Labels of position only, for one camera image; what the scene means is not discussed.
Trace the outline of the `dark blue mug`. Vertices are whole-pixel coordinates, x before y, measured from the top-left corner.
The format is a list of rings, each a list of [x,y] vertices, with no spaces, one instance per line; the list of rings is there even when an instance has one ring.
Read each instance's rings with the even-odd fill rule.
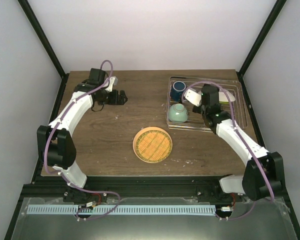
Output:
[[[175,81],[171,86],[170,98],[175,102],[181,103],[181,98],[186,88],[187,86],[183,81]]]

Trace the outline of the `metal wire dish rack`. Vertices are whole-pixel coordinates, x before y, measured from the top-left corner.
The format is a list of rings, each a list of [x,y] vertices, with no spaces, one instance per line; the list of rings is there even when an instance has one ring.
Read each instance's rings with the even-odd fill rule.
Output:
[[[245,100],[244,100],[242,85],[237,80],[171,76],[168,81],[167,103],[166,103],[167,110],[169,109],[169,107],[171,105],[177,103],[177,102],[173,101],[170,97],[170,90],[171,90],[172,84],[176,81],[182,81],[187,86],[197,83],[195,86],[192,87],[197,92],[201,91],[203,84],[200,82],[202,82],[202,81],[214,82],[214,83],[222,86],[222,88],[224,88],[226,91],[229,91],[232,95],[235,96],[236,101],[232,102],[230,105],[220,104],[221,109],[223,111],[230,112],[231,111],[230,107],[232,107],[233,112],[234,112],[234,119],[235,119],[237,125],[241,129],[246,129],[248,127],[248,117],[247,117],[248,111],[246,110],[246,104],[245,104]],[[210,130],[210,128],[205,126],[202,115],[199,113],[192,112],[192,108],[194,105],[188,101],[184,102],[183,105],[188,110],[188,120],[184,123],[171,122],[171,121],[168,121],[168,114],[166,114],[166,123],[167,123],[168,128],[177,129],[177,130],[190,130],[190,131],[200,131],[200,132],[210,133],[211,130]]]

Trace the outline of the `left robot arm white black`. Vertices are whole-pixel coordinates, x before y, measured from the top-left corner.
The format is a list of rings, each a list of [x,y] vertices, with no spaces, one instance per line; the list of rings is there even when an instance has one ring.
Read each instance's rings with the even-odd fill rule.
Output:
[[[57,173],[66,183],[76,188],[74,195],[79,201],[87,202],[92,189],[85,185],[87,176],[77,164],[77,150],[73,133],[84,116],[96,104],[124,105],[128,98],[123,90],[116,90],[118,78],[106,71],[92,68],[89,77],[74,87],[69,102],[60,114],[37,129],[38,155],[48,174]]]

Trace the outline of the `orange woven-pattern plate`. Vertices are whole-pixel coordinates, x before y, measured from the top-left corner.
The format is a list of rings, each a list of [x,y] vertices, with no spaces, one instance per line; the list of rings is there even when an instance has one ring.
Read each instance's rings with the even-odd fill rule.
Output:
[[[162,128],[146,127],[134,137],[132,148],[135,155],[146,163],[159,163],[165,160],[173,148],[171,136]]]

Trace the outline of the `lime green plate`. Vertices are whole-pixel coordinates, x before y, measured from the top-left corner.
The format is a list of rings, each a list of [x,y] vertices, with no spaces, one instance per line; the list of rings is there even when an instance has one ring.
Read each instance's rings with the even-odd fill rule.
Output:
[[[220,101],[219,103],[222,104],[222,105],[230,105],[232,102],[231,101],[230,102],[228,102],[228,101]]]

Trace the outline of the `floral patterned orange-rim plate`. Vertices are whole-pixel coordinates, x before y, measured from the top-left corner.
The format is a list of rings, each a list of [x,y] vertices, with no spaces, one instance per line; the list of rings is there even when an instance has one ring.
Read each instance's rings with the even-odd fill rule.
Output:
[[[218,93],[219,95],[219,102],[223,101],[223,102],[235,102],[236,98],[233,94],[231,94],[229,91],[225,91],[225,93],[223,91],[220,91]]]

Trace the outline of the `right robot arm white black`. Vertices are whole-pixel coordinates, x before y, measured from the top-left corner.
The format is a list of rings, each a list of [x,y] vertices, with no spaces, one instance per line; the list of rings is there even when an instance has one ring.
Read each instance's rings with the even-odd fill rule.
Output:
[[[242,194],[252,201],[266,197],[274,200],[275,194],[285,189],[283,158],[278,152],[269,152],[249,137],[235,120],[234,107],[230,111],[221,109],[220,93],[227,101],[230,95],[220,85],[203,81],[200,91],[189,87],[184,98],[193,104],[211,131],[223,139],[239,156],[245,165],[242,176],[229,175],[219,180],[212,188],[213,198],[219,202],[233,194]]]

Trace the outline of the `light green ceramic bowl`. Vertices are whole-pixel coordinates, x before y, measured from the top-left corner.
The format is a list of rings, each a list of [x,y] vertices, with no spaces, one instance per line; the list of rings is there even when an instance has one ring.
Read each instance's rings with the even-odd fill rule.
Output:
[[[167,111],[167,120],[173,123],[185,123],[189,118],[188,109],[181,103],[171,105]]]

